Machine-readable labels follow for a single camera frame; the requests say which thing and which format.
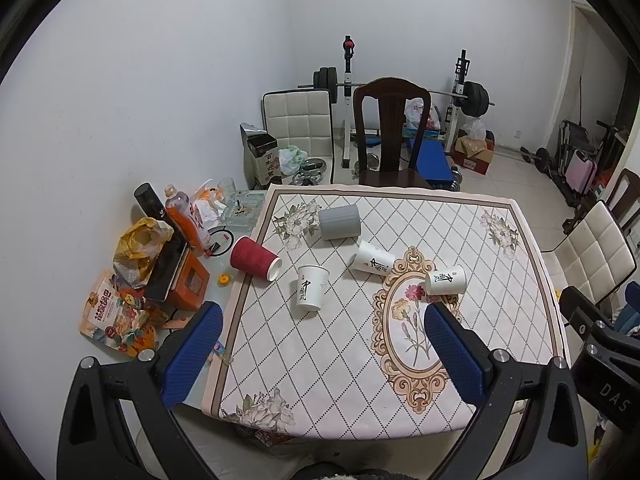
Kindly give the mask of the orange snack bag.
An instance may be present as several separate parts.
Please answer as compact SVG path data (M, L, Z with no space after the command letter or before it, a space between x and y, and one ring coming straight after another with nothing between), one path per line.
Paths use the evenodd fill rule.
M167 321L168 314L141 290L104 270L85 302L79 333L135 358L142 350L157 348L157 332Z

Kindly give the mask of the orange box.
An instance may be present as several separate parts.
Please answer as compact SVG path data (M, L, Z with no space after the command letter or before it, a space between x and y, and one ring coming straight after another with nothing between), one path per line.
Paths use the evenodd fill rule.
M165 304L181 311L197 311L204 302L209 272L190 248L181 257Z

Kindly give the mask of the barbell with black plates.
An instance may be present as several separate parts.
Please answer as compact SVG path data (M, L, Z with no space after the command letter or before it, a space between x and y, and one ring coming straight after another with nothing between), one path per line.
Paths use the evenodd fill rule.
M337 70L335 67L320 67L314 71L311 84L300 84L299 89L326 90L329 92L330 103L336 104L338 100L338 89L352 87L360 87L360 84L353 84L348 81L339 81L337 78ZM488 91L477 82L465 81L461 92L441 92L436 91L441 96L450 96L454 99L454 105L462 110L462 113L468 116L480 117L488 112L488 108L494 106L489 101Z

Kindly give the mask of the dark wooden chair right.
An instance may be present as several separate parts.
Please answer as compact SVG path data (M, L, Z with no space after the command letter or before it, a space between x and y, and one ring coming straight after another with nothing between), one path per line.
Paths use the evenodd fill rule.
M640 178L624 168L605 202L624 234L628 234L639 221L639 200Z

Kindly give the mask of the red ribbed paper cup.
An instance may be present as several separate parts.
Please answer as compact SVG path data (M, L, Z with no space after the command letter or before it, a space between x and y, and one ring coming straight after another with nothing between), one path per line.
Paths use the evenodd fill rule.
M282 259L248 236L241 236L233 245L230 255L233 269L256 276L262 280L275 281L282 270Z

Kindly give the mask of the white calligraphy paper cup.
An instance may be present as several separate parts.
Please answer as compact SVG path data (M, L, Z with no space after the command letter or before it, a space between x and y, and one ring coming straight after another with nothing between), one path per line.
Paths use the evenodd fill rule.
M396 257L390 252L362 240L352 257L350 267L359 272L387 275L393 270L395 260Z

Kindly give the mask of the open black and white box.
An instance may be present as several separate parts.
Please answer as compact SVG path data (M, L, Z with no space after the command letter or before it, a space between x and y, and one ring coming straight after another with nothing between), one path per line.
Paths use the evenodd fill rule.
M277 140L261 128L247 122L240 123L245 159L250 168L250 183L255 188L269 188L282 183L280 148Z

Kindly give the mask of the grey ribbed cup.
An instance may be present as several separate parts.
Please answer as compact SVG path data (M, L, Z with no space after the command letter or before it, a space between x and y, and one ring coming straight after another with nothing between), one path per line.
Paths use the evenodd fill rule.
M322 240L360 237L361 219L358 207L346 205L320 210L319 228Z

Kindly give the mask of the white paper cup with birds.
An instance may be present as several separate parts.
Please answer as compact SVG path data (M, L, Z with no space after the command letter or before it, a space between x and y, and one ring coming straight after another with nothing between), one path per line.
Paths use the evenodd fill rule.
M425 290L430 296L461 295L468 287L468 280L462 266L428 271L425 273L424 283Z

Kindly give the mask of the pink suitcase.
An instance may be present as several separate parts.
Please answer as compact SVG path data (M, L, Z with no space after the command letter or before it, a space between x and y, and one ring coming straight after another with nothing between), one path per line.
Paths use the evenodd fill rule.
M596 162L585 152L575 150L570 156L570 162L565 171L566 183L576 194L584 195L588 191L596 171Z

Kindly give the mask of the dark wooden chair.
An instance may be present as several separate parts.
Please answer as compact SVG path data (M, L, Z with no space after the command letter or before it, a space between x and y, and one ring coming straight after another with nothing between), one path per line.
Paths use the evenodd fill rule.
M381 155L378 171L368 168L363 120L363 101L365 98L375 99L378 103L378 119L380 120L381 133ZM404 128L406 119L405 108L406 103L414 99L422 101L423 112L416 137L414 138L408 166L406 169L401 169L400 154L404 143L402 128ZM382 188L383 186L430 188L431 185L416 170L416 164L418 163L418 156L424 138L428 112L431 109L431 93L411 81L396 77L383 77L358 87L354 93L352 106L354 107L357 136L359 184L374 186L375 188Z
M605 202L624 234L628 234L639 221L639 200L640 178L624 168Z

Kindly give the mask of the blue weight bench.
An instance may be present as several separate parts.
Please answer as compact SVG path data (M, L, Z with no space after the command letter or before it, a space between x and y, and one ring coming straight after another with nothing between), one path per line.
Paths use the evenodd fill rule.
M442 144L437 140L422 141L416 159L416 172L432 188L451 190L456 183Z

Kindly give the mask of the black cylinder bottle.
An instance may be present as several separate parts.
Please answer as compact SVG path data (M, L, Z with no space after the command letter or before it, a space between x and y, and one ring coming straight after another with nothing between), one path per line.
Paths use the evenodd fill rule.
M155 220L165 220L166 210L163 202L157 196L149 182L140 184L134 190L134 198L147 217Z

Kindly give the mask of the yellow plastic bag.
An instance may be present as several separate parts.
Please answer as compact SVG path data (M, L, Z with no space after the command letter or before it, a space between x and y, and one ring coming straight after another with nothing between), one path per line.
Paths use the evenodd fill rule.
M141 218L119 237L113 256L115 273L132 288L143 288L173 235L174 229L167 222Z

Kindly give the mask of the yellow bottle cap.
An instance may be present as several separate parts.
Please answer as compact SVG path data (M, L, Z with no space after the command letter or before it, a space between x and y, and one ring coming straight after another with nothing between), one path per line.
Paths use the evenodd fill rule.
M227 286L231 283L231 276L227 273L221 273L218 275L217 283L219 286Z

